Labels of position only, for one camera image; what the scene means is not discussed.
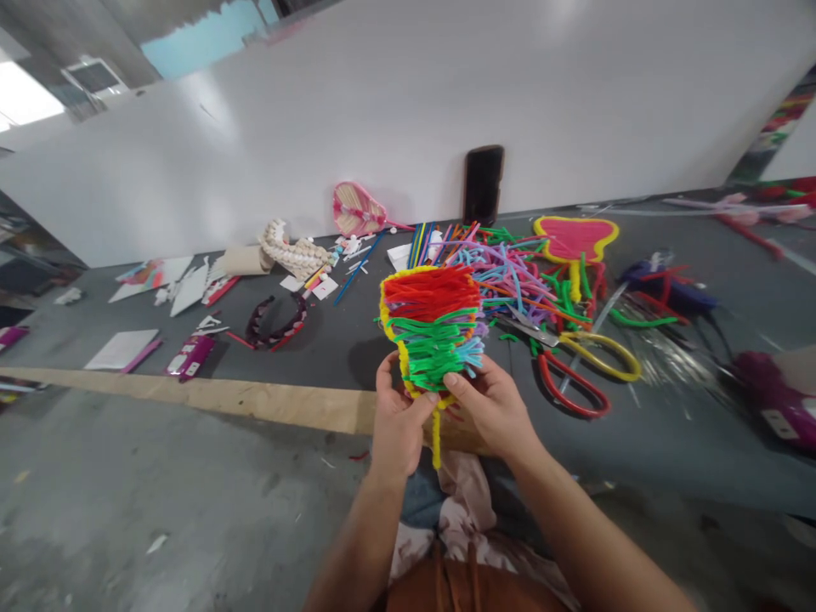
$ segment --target brown bag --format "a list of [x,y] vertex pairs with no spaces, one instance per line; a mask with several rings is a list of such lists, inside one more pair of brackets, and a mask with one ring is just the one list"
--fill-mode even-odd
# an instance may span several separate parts
[[526,576],[476,563],[476,548],[467,548],[467,563],[433,555],[416,564],[388,590],[388,612],[565,612],[546,586]]

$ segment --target pipe cleaner craft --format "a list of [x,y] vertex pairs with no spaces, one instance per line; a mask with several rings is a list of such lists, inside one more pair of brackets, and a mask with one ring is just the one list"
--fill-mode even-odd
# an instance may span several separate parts
[[412,398],[439,393],[433,411],[433,466],[441,466],[441,411],[456,402],[442,377],[482,365],[487,325],[472,268],[419,266],[389,276],[380,285],[380,318],[397,344],[399,369]]
[[389,221],[385,207],[353,181],[338,183],[334,188],[334,223],[346,238],[374,234],[382,231],[386,224],[412,230],[407,225]]
[[306,281],[320,266],[332,260],[332,254],[305,238],[293,245],[289,244],[285,225],[281,219],[272,220],[259,239],[261,249],[299,281]]
[[569,298],[581,301],[581,256],[587,262],[604,259],[604,247],[618,237],[618,226],[605,219],[539,217],[533,223],[537,235],[548,236],[544,256],[556,264],[569,264]]

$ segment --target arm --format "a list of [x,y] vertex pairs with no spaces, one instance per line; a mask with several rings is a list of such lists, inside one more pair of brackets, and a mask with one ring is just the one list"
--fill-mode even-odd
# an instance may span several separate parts
[[391,387],[393,352],[377,370],[377,411],[371,469],[363,479],[340,535],[326,555],[304,612],[367,612],[388,587],[405,483],[417,470],[422,424],[439,396],[411,403]]
[[513,379],[488,357],[479,374],[475,384],[448,374],[445,385],[513,471],[581,605],[604,612],[694,610],[680,588],[547,453]]

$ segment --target label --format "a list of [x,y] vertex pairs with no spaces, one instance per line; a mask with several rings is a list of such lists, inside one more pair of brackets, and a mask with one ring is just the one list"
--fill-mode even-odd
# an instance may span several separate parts
[[779,411],[762,411],[768,425],[781,439],[799,439],[799,434]]
[[167,366],[167,371],[170,372],[178,372],[181,366],[184,365],[184,362],[187,360],[187,357],[179,354],[173,357],[173,361],[170,362],[170,365]]

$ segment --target concrete floor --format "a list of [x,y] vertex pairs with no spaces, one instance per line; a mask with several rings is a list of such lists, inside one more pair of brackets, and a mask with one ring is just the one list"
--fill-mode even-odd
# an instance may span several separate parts
[[[349,456],[367,448],[176,405],[33,394],[0,415],[0,609],[297,610],[365,473]],[[816,551],[776,517],[631,490],[598,503],[702,609],[767,595],[816,609]],[[719,527],[701,531],[701,514]]]

